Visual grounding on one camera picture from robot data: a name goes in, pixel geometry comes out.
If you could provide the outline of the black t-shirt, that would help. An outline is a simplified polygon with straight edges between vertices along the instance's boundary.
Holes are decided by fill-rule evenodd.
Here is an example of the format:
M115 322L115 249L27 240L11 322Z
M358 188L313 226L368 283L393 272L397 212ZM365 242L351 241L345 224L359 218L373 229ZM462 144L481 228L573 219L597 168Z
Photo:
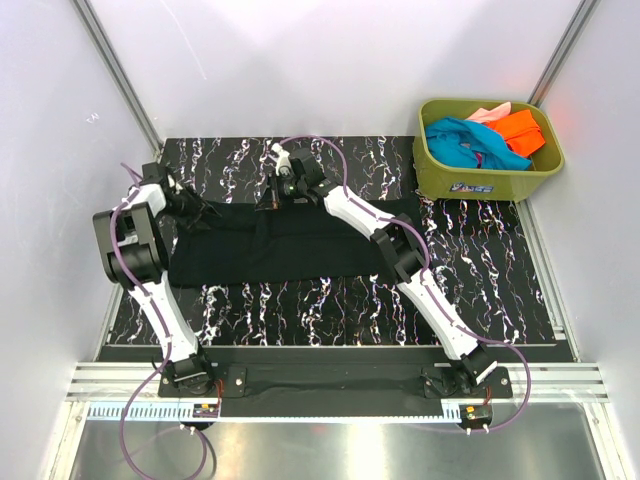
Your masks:
M372 240L323 208L299 203L256 210L218 203L204 231L177 227L168 278L176 288L283 283L377 274L390 282L382 240Z

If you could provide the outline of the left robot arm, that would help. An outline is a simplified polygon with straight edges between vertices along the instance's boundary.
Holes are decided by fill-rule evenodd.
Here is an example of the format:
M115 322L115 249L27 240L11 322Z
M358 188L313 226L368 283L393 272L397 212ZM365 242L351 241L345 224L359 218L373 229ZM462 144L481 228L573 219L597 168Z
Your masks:
M138 303L160 340L161 381L175 391L204 396L216 372L184 319L169 284L169 253L158 219L169 216L188 232L211 230L220 214L160 163L131 172L133 185L120 204L93 215L101 263L108 279Z

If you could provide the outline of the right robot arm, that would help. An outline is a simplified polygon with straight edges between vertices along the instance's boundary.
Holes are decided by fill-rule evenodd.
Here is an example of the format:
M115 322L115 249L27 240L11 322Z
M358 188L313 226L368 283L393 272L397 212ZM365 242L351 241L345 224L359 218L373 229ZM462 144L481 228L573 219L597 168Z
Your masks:
M325 177L311 180L287 170L267 176L257 204L276 210L299 200L321 206L331 216L354 228L378 250L385 272L416 307L436 334L454 371L454 384L466 396L476 396L490 383L497 367L487 348L466 325L436 285L428 267L427 247L406 216L393 216L362 200L351 189Z

